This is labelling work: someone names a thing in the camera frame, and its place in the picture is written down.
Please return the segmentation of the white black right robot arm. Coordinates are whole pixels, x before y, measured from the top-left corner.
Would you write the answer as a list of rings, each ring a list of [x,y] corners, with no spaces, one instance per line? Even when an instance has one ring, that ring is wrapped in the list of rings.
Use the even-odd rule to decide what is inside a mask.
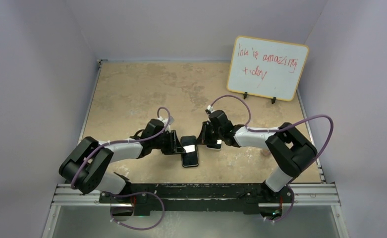
[[[215,146],[224,143],[232,147],[255,147],[267,149],[277,167],[262,183],[261,195],[273,202],[281,190],[297,178],[317,155],[315,146],[291,123],[280,127],[248,129],[243,124],[233,125],[222,110],[206,110],[208,120],[196,140],[199,145]]]

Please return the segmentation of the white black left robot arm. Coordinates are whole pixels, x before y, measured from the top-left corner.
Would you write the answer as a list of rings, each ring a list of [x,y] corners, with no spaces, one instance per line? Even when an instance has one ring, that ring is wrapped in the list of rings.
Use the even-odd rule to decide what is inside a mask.
[[[129,179],[117,173],[109,173],[110,163],[125,159],[140,159],[153,150],[164,155],[185,153],[175,130],[169,128],[171,119],[151,119],[144,129],[126,140],[97,141],[91,136],[83,138],[59,167],[58,173],[71,183],[73,189],[83,194],[100,190],[111,193],[119,203],[131,196],[126,185]]]

